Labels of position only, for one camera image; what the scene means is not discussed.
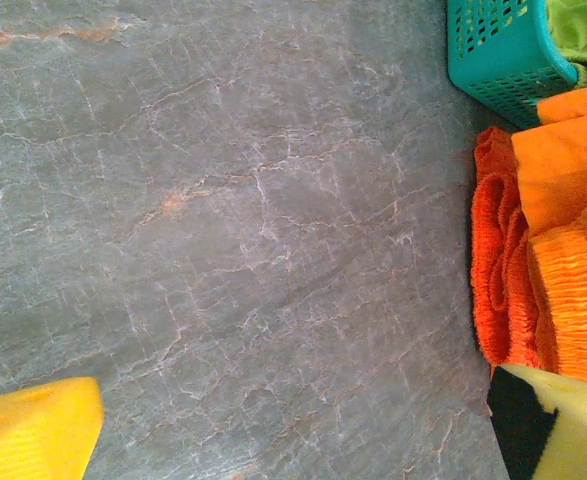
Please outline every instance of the yellow plastic object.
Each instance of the yellow plastic object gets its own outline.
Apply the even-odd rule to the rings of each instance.
[[[0,396],[0,480],[81,479],[103,418],[92,378]]]
[[[547,413],[559,412],[535,480],[587,480],[587,383],[527,367],[503,365],[529,383]]]

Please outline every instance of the orange cloth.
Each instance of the orange cloth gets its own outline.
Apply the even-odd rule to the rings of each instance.
[[[587,207],[587,88],[538,104],[544,126],[513,135],[522,210],[531,235]]]
[[[540,102],[513,136],[541,367],[587,381],[587,89]]]
[[[471,207],[473,318],[491,366],[537,366],[537,307],[526,267],[528,227],[520,208],[509,134],[490,128],[477,139],[477,189]]]

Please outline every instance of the green cloth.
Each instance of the green cloth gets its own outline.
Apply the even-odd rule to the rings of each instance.
[[[576,88],[587,87],[587,0],[548,0],[551,36],[578,71]]]

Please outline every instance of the teal plastic basket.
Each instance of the teal plastic basket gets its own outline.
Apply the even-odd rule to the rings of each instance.
[[[539,125],[537,102],[577,83],[544,0],[449,0],[447,10],[451,81],[516,126]]]

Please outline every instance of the gray marble floor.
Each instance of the gray marble floor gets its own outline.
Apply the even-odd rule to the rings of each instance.
[[[0,393],[87,479],[506,479],[444,0],[0,1]]]

